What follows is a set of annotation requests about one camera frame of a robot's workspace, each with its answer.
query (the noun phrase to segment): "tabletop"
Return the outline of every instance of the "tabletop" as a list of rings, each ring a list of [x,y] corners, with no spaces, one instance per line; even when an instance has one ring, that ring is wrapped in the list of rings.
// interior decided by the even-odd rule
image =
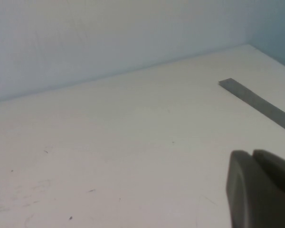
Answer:
[[[285,158],[285,67],[250,45],[0,103],[0,228],[229,228],[232,150]]]

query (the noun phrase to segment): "gray object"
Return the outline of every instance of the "gray object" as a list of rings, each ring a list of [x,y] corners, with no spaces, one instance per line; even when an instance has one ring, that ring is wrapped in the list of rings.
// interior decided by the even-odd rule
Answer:
[[[268,101],[256,95],[250,89],[246,88],[236,80],[229,78],[218,82],[221,87],[228,90],[233,95],[257,109],[260,113],[267,116],[272,121],[285,129],[285,112],[275,107]]]

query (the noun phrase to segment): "white surface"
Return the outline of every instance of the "white surface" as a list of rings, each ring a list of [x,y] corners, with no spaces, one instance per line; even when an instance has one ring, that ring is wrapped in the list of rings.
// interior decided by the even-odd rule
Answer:
[[[230,152],[285,158],[285,130],[229,77],[285,110],[251,46],[0,103],[0,228],[230,227]]]
[[[0,0],[0,99],[245,43],[280,0]]]

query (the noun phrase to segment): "wall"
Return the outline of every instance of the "wall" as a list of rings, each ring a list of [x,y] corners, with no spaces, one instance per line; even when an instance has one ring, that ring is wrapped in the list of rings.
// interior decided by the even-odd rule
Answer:
[[[282,11],[254,35],[251,44],[285,65],[285,0]]]
[[[278,0],[0,0],[0,100],[245,43]]]

